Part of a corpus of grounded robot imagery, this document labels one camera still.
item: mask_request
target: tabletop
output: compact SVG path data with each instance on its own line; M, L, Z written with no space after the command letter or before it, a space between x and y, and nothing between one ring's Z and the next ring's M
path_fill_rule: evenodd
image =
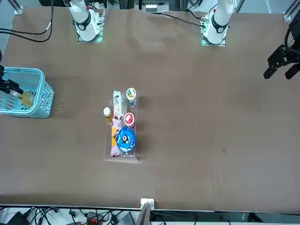
M27 8L13 28L43 31L50 14ZM41 69L54 102L48 119L0 117L0 202L296 212L300 77L285 67L263 78L288 24L237 13L230 25L226 47L201 46L199 27L112 10L103 43L83 44L56 7L49 41L11 36L2 64ZM103 108L128 87L140 96L140 163L106 162Z

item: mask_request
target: light blue basket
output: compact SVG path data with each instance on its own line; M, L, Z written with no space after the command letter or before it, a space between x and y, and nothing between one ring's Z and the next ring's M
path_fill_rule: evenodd
M18 97L0 91L0 114L17 117L47 118L50 116L54 91L45 81L44 73L35 68L5 67L3 80L12 80L34 96L32 107Z

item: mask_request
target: bottle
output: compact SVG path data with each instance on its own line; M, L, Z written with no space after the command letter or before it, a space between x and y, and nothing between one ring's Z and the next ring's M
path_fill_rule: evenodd
M128 88L126 91L126 97L130 105L136 104L136 90L134 88Z
M106 107L103 110L104 116L105 116L105 121L109 126L113 125L113 114L111 112L111 109Z
M32 107L33 101L34 101L34 97L33 97L33 95L30 92L24 91L23 94L20 94L20 93L18 93L18 92L16 92L16 91L13 90L13 91L11 91L11 94L13 96L19 98L24 105Z
M135 128L135 117L131 112L126 113L124 117L125 125L129 128Z

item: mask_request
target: snack package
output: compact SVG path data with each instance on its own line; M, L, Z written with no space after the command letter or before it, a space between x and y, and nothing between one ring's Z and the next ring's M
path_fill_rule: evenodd
M111 150L111 156L119 156L121 155L121 151L119 150L117 146L117 135L119 131L122 129L122 122L118 119L112 120L112 150Z
M120 91L115 90L113 92L113 117L123 121L124 114L125 110L123 94Z

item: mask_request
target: blue round container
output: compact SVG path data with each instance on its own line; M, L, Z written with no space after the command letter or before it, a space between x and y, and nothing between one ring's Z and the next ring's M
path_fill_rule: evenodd
M117 135L117 146L122 152L130 152L135 148L135 131L129 127L123 127Z

